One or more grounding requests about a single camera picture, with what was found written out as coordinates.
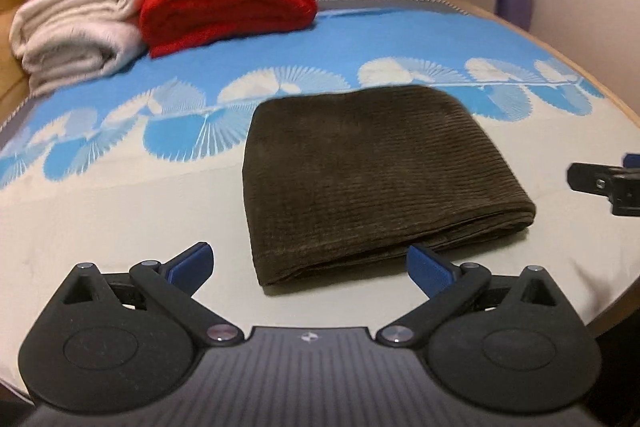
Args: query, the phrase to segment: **blue bedspread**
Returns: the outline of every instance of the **blue bedspread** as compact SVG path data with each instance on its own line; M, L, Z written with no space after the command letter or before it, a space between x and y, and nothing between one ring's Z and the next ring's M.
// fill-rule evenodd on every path
M535 117L534 98L581 117L602 95L575 71L504 26L417 10L320 14L313 28L216 42L62 89L0 153L0 190L46 155L50 181L80 175L141 119L144 152L193 162L243 143L267 98L385 84L424 84L474 115Z

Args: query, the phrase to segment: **bed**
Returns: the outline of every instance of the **bed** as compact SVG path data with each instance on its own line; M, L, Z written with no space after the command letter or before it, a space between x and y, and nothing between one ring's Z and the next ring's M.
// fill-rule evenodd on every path
M21 386L17 352L71 267L103 272L214 250L195 298L245 333L253 325L376 331L424 301L402 263L264 290L242 202L255 107L274 96L422 84L460 99L538 208L530 229L457 251L516 275L546 267L590 323L640 275L640 228L604 198L569 190L572 162L620 164L639 119L549 46L460 0L319 0L315 25L222 41L112 78L28 99L0 143L0 377Z

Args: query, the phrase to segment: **folded brown towel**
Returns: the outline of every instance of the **folded brown towel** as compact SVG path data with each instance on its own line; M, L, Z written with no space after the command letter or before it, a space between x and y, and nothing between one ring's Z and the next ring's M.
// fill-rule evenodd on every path
M262 286L479 243L536 211L462 104L422 86L263 102L242 179Z

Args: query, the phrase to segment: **wooden bed frame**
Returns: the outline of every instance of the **wooden bed frame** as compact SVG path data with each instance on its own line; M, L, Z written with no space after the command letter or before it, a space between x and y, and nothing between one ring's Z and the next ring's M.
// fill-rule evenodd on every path
M600 83L592 74L575 64L572 60L562 55L559 51L535 38L535 36L517 28L514 25L498 18L486 10L475 6L468 0L441 0L455 6L472 15L487 18L499 22L516 33L524 36L549 54L558 58L596 86L600 92L616 105L626 117L640 127L640 116L636 114L625 102L620 100L608 87ZM16 108L27 99L29 93L28 77L20 67L20 63L13 57L8 44L9 29L15 11L24 0L0 0L0 128L16 111ZM628 317L633 311L640 309L640 280L636 280L605 312L601 313L590 324L590 329L595 335L599 335Z

